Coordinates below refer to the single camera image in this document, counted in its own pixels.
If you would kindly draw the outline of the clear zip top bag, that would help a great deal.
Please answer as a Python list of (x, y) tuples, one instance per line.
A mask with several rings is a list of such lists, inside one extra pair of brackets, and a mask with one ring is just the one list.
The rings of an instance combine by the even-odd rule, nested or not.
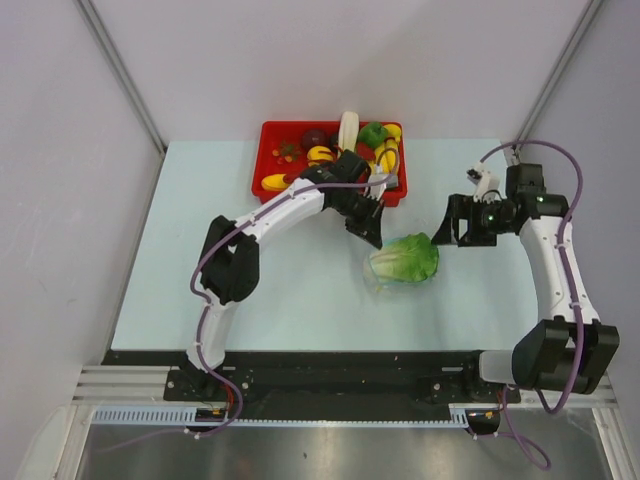
[(439, 260), (437, 250), (379, 251), (364, 261), (363, 277), (375, 291), (418, 287), (435, 276)]

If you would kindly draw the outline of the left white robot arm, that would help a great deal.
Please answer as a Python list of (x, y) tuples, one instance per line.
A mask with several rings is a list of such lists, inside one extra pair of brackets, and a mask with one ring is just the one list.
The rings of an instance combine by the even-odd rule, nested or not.
[(258, 285), (261, 250), (271, 239), (331, 209), (344, 218), (349, 233), (377, 249), (382, 247), (382, 196), (397, 170), (385, 173), (376, 166), (362, 182), (367, 168), (364, 159), (345, 151), (334, 162), (305, 169), (258, 209), (235, 220), (220, 215), (211, 222), (190, 279), (190, 290), (203, 300), (203, 309), (181, 368), (187, 389), (197, 398), (210, 399), (221, 383), (230, 384), (215, 369), (225, 358), (235, 308)]

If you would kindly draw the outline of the green white toy cabbage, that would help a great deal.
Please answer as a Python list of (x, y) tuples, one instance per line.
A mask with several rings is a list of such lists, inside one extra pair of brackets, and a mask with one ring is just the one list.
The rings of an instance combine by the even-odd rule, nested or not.
[(421, 283), (437, 273), (439, 250), (426, 233), (419, 232), (388, 242), (369, 256), (366, 265), (379, 283)]

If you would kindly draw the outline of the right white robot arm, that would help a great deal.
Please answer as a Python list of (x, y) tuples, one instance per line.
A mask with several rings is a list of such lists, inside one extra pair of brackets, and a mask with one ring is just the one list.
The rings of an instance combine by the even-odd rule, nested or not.
[(467, 172), (475, 191), (452, 194), (433, 242), (458, 247), (494, 247), (501, 234), (515, 234), (529, 260), (538, 323), (512, 350), (487, 350), (479, 366), (463, 373), (461, 388), (484, 401), (498, 383), (527, 390), (590, 394), (616, 353), (620, 336), (593, 307), (581, 279), (572, 242), (569, 202), (547, 191), (543, 168), (508, 167), (506, 186), (482, 164)]

